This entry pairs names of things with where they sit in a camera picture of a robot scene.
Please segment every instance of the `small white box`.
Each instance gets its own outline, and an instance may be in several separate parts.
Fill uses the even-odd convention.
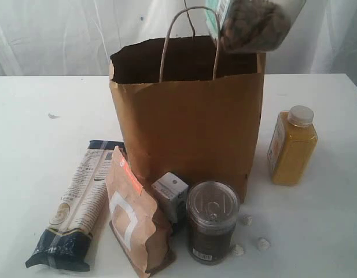
[[[177,223],[186,215],[189,186],[180,178],[167,173],[152,184],[153,195],[171,223]]]

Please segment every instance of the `barcode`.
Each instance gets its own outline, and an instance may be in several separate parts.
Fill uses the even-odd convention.
[[[222,16],[225,16],[224,12],[226,11],[226,6],[228,4],[229,0],[221,0],[219,1],[218,7],[217,7],[217,14],[219,17],[219,20],[222,19]]]
[[[212,260],[212,255],[205,255],[203,253],[200,253],[199,251],[195,250],[195,248],[192,249],[192,252],[194,253],[195,256],[197,256],[199,259],[203,259],[205,261],[211,261]]]
[[[111,160],[111,157],[113,156],[112,152],[108,152],[108,154],[105,157],[105,160]]]

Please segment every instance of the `red label on bag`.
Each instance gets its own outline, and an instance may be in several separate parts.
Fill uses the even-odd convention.
[[[139,183],[139,181],[137,180],[136,176],[133,175],[133,173],[132,173],[132,171],[131,171],[131,169],[130,169],[127,161],[126,161],[126,159],[122,157],[122,159],[119,162],[119,165],[126,172],[128,178],[130,179],[130,181],[133,184],[134,189],[137,191],[137,193],[139,195],[141,195],[143,186],[142,186],[142,184]]]

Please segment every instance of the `white bottle cap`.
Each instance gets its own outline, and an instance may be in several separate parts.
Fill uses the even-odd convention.
[[[288,122],[294,126],[307,127],[313,121],[314,113],[308,107],[297,105],[289,111]]]

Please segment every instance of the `white logo on bag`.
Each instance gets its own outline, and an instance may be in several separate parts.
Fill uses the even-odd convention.
[[[137,217],[136,213],[134,212],[133,208],[131,207],[130,204],[128,204],[122,196],[118,193],[115,192],[109,202],[109,208],[110,208],[110,214],[113,216],[113,213],[115,211],[116,206],[120,206],[125,212],[127,213],[128,217],[130,218],[130,223],[126,229],[126,232],[124,233],[124,237],[115,229],[116,235],[118,236],[119,240],[123,242],[123,244],[127,247],[129,251],[131,251],[131,236],[133,233],[134,228],[137,225]]]

